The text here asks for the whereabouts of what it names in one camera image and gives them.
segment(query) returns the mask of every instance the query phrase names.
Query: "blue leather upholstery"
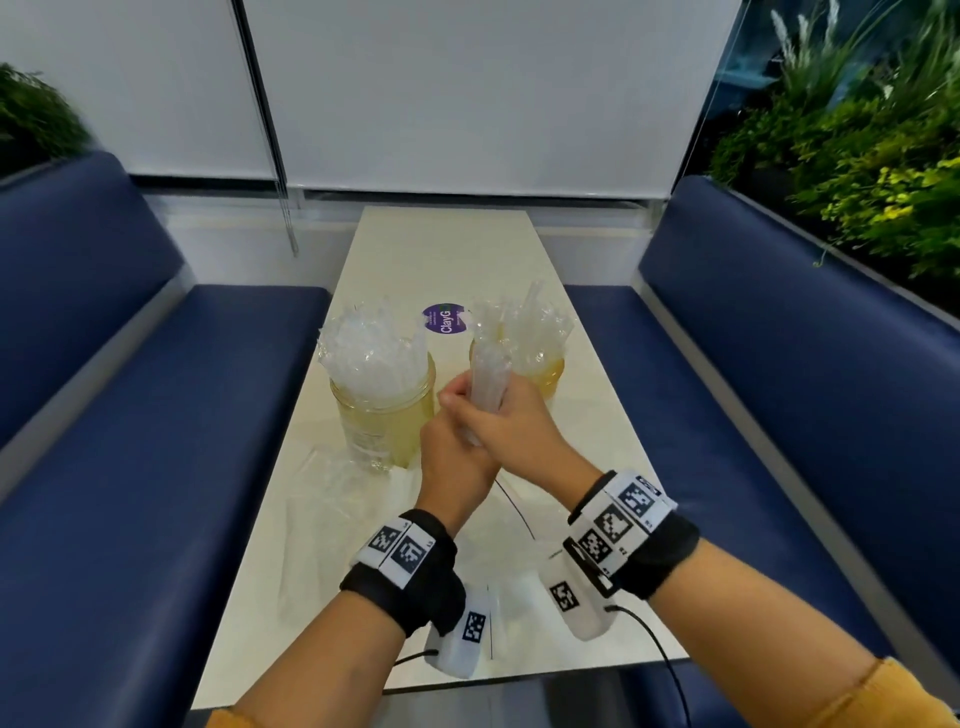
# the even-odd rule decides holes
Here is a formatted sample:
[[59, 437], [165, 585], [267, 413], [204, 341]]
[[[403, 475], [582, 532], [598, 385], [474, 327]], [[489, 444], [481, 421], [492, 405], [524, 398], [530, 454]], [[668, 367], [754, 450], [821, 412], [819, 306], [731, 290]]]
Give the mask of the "blue leather upholstery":
[[640, 265], [960, 670], [960, 333], [703, 178]]
[[178, 725], [323, 323], [199, 286], [0, 507], [0, 725]]
[[[704, 535], [890, 654], [850, 584], [631, 288], [568, 286], [577, 315], [664, 487]], [[746, 723], [692, 663], [677, 665], [693, 724]], [[662, 665], [623, 671], [638, 725], [682, 726]]]
[[182, 265], [104, 152], [0, 194], [0, 448]]

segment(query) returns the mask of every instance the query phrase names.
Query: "blue bench backrest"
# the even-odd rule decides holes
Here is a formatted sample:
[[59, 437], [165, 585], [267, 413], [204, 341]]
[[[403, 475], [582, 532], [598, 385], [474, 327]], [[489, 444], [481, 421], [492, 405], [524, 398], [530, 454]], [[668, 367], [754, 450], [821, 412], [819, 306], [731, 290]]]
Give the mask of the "blue bench backrest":
[[955, 669], [960, 333], [707, 179], [640, 271]]
[[181, 265], [112, 155], [0, 189], [0, 448]]

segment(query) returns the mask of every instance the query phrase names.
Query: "table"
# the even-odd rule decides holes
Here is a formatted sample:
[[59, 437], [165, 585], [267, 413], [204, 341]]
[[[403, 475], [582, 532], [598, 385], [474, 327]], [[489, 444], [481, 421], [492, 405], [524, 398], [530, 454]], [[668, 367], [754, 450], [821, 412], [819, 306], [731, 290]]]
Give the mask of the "table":
[[[328, 315], [338, 315], [350, 303], [386, 296], [393, 310], [409, 312], [418, 326], [420, 320], [414, 317], [428, 306], [469, 305], [501, 295], [521, 298], [535, 279], [544, 281], [543, 295], [547, 300], [573, 311], [523, 211], [368, 206], [353, 238]], [[428, 348], [437, 363], [439, 388], [468, 366], [470, 335], [428, 332], [427, 336]], [[657, 481], [582, 328], [576, 328], [569, 338], [566, 369], [552, 407], [564, 436], [601, 469], [633, 468]], [[329, 570], [332, 560], [335, 576], [344, 568], [348, 549], [343, 544], [332, 546], [328, 539], [325, 546], [317, 548], [317, 529], [303, 528], [302, 523], [299, 530], [295, 528], [297, 519], [309, 521], [311, 513], [329, 515], [336, 510], [329, 507], [329, 502], [311, 508], [309, 504], [314, 501], [310, 499], [336, 498], [339, 496], [335, 494], [343, 493], [345, 503], [334, 505], [343, 505], [346, 512], [346, 501], [352, 497], [350, 508], [355, 508], [357, 494], [364, 488], [386, 500], [392, 496], [385, 494], [399, 492], [396, 483], [403, 480], [406, 472], [392, 473], [393, 490], [385, 476], [370, 475], [369, 483], [357, 481], [353, 490], [323, 491], [324, 487], [334, 487], [324, 485], [324, 480], [329, 479], [332, 470], [342, 467], [337, 458], [343, 456], [337, 453], [343, 453], [344, 448], [329, 379], [324, 368], [314, 361], [300, 390], [207, 659], [194, 698], [195, 709], [235, 702], [298, 635], [310, 616], [336, 594], [335, 578], [327, 578], [320, 586], [316, 579], [289, 578], [284, 587], [286, 596], [280, 598], [281, 580], [284, 573], [290, 573], [287, 567], [292, 563], [292, 553], [309, 551], [317, 553], [318, 559], [318, 552], [332, 554], [325, 561], [327, 566], [320, 568]], [[625, 616], [618, 617], [606, 635], [589, 643], [581, 643], [569, 633], [536, 574], [526, 569], [544, 549], [551, 551], [559, 544], [565, 529], [564, 512], [525, 481], [506, 476], [504, 485], [518, 501], [521, 512], [525, 512], [531, 531], [539, 537], [529, 542], [529, 548], [517, 546], [523, 553], [516, 559], [507, 558], [504, 548], [527, 543], [531, 534], [516, 517], [503, 491], [496, 487], [458, 537], [461, 554], [457, 571], [471, 583], [492, 582], [499, 597], [492, 629], [488, 630], [490, 636], [485, 638], [484, 656], [472, 682], [661, 660], [646, 632]], [[366, 514], [365, 530], [351, 527], [344, 533], [362, 542], [384, 520], [380, 517], [384, 508], [399, 509], [401, 505], [378, 502], [380, 512], [373, 508]], [[346, 519], [342, 522], [353, 523]], [[483, 549], [498, 555], [485, 562], [481, 558]], [[297, 595], [300, 604], [294, 603]], [[644, 618], [671, 659], [686, 656], [644, 602], [623, 593], [616, 599]], [[291, 618], [291, 613], [298, 609], [300, 614]], [[408, 640], [402, 654], [422, 650], [426, 633], [424, 628]], [[444, 675], [423, 660], [415, 660], [397, 667], [386, 689], [407, 691], [447, 683], [462, 681]]]

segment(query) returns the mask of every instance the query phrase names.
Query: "person's left hand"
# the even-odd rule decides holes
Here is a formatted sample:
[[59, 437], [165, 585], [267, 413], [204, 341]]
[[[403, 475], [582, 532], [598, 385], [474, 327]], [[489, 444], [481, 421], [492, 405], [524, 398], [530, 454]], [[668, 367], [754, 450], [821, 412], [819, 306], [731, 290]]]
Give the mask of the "person's left hand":
[[467, 442], [445, 409], [420, 430], [420, 459], [416, 507], [436, 516], [453, 538], [490, 493], [500, 464], [486, 448]]

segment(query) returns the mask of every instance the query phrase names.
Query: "purple sticker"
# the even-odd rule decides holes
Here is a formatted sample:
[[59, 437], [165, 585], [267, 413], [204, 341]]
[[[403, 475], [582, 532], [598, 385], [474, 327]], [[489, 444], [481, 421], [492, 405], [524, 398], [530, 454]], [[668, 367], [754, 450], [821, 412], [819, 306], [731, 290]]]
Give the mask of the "purple sticker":
[[434, 303], [423, 310], [426, 327], [435, 333], [460, 333], [467, 330], [460, 314], [464, 308], [459, 303]]

